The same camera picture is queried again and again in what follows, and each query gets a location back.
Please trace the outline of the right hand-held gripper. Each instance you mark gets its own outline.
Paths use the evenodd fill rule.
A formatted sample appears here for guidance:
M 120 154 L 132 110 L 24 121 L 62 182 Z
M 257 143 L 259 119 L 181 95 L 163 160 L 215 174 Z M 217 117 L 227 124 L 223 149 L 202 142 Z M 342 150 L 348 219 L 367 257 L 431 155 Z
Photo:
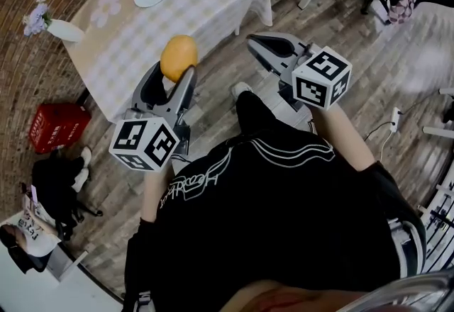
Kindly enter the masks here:
M 295 111 L 302 106 L 328 110 L 347 92 L 353 66 L 330 47 L 309 43 L 302 52 L 295 47 L 299 42 L 280 35 L 250 34 L 247 39 L 255 59 L 279 77 L 279 95 Z

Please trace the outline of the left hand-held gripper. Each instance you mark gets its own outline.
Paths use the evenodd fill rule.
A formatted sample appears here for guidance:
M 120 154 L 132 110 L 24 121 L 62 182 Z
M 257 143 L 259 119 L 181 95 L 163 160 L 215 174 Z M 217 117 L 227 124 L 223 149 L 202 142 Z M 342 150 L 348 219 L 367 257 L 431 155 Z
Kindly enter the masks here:
M 115 128 L 109 152 L 131 170 L 159 172 L 171 158 L 185 161 L 189 154 L 191 130 L 184 115 L 194 93 L 196 68 L 191 65 L 184 71 L 168 97 L 163 78 L 160 62 L 156 62 L 132 96 L 131 108 L 141 113 L 128 109 L 112 121 Z M 148 112 L 163 104 L 164 116 Z

